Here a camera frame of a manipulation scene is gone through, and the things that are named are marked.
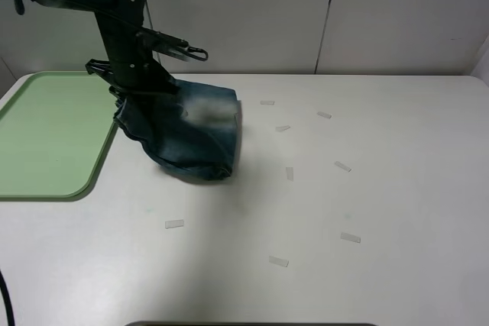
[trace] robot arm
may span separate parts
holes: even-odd
[[[208,57],[207,52],[191,47],[185,40],[142,27],[146,0],[32,1],[47,7],[95,13],[109,62],[90,60],[86,69],[108,82],[117,96],[176,93],[178,88],[170,82],[170,74],[153,59],[153,50],[181,60],[206,61]],[[15,5],[22,14],[22,0],[15,0]]]

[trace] small white strip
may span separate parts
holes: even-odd
[[[293,167],[285,167],[285,172],[287,173],[287,179],[293,181]]]
[[[330,114],[326,114],[325,112],[318,112],[319,116],[323,116],[324,118],[331,118],[332,116]]]
[[[183,219],[178,221],[165,221],[165,229],[183,227]]]
[[[360,243],[360,237],[354,236],[353,234],[342,232],[340,238],[342,240],[350,240],[351,242],[356,242],[357,244]]]
[[[335,162],[335,166],[337,166],[337,167],[339,167],[341,169],[344,169],[346,172],[350,172],[351,171],[351,168],[350,167],[345,166],[343,163],[338,162],[338,161]]]
[[[279,132],[282,132],[282,131],[285,131],[287,129],[290,129],[290,126],[289,125],[285,125],[285,126],[277,126],[275,128],[276,131],[279,131]]]
[[[283,267],[289,266],[289,260],[279,259],[278,257],[273,257],[273,256],[268,257],[268,262]]]

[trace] blue denim fabric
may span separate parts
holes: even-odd
[[[176,96],[129,95],[114,120],[167,172],[205,180],[229,177],[238,139],[233,89],[174,79]]]

